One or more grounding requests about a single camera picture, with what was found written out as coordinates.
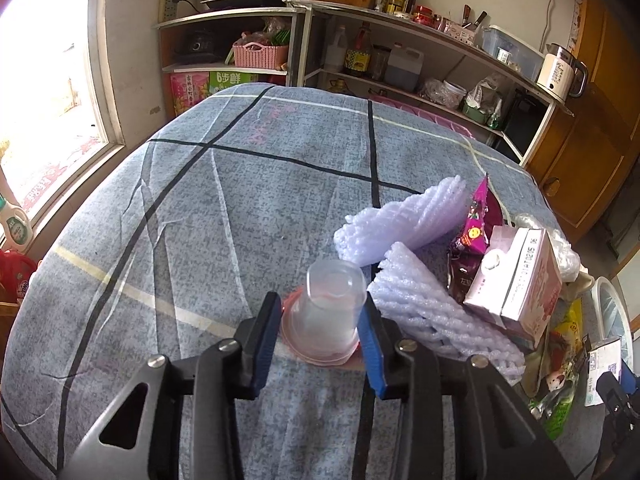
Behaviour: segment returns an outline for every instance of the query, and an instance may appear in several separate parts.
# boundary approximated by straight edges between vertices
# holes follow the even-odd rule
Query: red jar
[[[418,5],[415,7],[414,22],[433,27],[433,15],[429,7]]]

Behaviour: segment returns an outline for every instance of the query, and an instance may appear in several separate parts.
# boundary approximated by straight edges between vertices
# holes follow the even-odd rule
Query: blender handle
[[[576,71],[582,72],[582,83],[580,84],[580,89],[577,92],[569,92],[569,97],[580,97],[584,93],[587,81],[589,80],[589,69],[587,66],[580,60],[576,61],[578,62],[578,66],[575,69]]]

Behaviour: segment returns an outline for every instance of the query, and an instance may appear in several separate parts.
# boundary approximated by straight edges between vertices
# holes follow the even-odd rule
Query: white foam mesh sleeve
[[[437,354],[458,360],[481,354],[510,383],[520,380],[524,355],[510,339],[457,304],[403,243],[385,256],[368,288],[383,317]]]
[[[437,186],[402,202],[345,216],[347,223],[334,233],[335,249],[341,260],[360,267],[379,262],[394,242],[418,249],[461,225],[469,201],[462,177],[443,178]]]

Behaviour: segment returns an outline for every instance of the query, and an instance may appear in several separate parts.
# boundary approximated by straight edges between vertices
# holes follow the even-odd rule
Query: cabinet knob
[[[549,177],[542,185],[542,192],[548,197],[555,196],[558,189],[560,189],[560,179],[554,176]]]

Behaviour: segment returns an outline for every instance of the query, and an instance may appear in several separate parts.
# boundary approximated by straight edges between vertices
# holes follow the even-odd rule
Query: purple snack package
[[[462,231],[449,245],[449,294],[459,304],[465,300],[478,272],[494,226],[502,225],[502,222],[502,209],[489,189],[489,175],[486,174],[473,194]]]

